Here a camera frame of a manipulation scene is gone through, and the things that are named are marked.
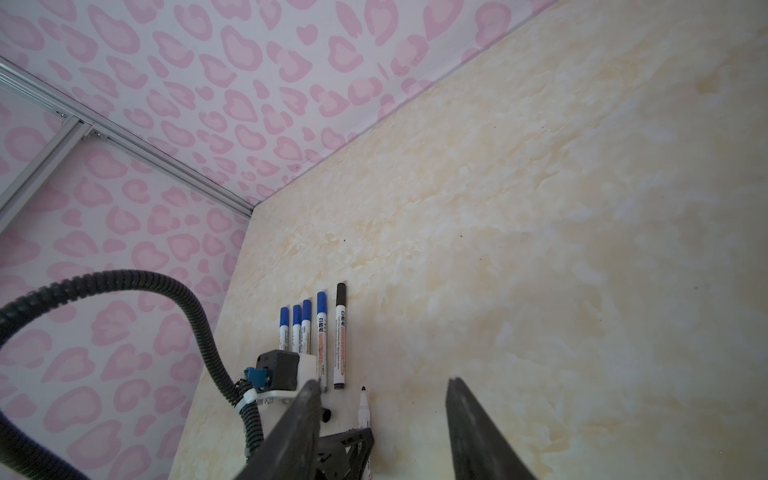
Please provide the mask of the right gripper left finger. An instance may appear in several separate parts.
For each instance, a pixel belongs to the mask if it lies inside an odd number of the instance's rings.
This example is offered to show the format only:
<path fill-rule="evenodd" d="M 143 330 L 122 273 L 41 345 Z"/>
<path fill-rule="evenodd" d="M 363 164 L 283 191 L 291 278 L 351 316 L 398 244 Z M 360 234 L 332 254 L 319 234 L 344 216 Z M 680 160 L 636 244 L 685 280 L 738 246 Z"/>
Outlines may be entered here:
<path fill-rule="evenodd" d="M 235 479 L 314 479 L 321 410 L 321 388 L 310 380 Z"/>

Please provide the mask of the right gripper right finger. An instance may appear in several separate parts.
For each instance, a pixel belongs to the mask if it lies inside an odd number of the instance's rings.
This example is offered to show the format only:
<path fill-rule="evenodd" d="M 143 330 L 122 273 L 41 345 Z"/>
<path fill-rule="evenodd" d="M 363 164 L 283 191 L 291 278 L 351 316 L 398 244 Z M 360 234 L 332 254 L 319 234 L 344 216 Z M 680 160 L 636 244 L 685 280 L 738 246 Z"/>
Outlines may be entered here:
<path fill-rule="evenodd" d="M 461 378 L 448 381 L 445 405 L 456 479 L 535 479 Z"/>

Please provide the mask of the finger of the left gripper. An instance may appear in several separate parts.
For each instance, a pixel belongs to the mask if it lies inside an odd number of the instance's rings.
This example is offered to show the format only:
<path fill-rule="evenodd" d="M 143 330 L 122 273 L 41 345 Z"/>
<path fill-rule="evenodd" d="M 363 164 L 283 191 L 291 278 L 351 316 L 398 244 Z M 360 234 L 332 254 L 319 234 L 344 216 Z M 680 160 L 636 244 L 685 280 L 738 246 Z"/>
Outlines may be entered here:
<path fill-rule="evenodd" d="M 370 428 L 320 437 L 316 450 L 315 479 L 367 479 L 366 467 L 374 443 Z"/>

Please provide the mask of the white marker pen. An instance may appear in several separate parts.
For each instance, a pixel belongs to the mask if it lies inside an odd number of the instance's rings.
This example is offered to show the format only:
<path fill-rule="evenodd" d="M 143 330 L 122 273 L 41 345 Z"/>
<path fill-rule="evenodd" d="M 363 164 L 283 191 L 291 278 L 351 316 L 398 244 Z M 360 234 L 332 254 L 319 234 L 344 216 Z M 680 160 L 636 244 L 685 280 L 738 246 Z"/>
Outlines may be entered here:
<path fill-rule="evenodd" d="M 288 307 L 280 309 L 279 319 L 279 344 L 280 350 L 289 351 L 290 346 L 290 310 Z"/>

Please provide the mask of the white marker blue tip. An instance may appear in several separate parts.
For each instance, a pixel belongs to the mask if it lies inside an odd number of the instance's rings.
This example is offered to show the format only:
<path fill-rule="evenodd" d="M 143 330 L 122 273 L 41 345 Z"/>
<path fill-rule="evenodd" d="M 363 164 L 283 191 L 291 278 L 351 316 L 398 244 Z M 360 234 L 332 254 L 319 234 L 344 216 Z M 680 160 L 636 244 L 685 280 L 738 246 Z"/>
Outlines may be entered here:
<path fill-rule="evenodd" d="M 311 353 L 311 318 L 312 318 L 312 301 L 305 299 L 302 302 L 301 307 L 301 321 L 300 321 L 300 342 L 299 352 L 303 354 Z"/>

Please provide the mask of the white marker blue end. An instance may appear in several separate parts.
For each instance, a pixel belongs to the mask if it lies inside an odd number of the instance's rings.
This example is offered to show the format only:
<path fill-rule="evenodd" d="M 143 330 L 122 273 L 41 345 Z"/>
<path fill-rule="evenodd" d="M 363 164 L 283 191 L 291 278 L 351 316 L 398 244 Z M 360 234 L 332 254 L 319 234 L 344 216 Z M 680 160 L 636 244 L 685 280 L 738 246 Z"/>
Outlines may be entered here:
<path fill-rule="evenodd" d="M 296 353 L 302 352 L 301 347 L 301 324 L 302 324 L 302 306 L 296 304 L 292 308 L 292 324 L 291 324 L 291 351 Z"/>

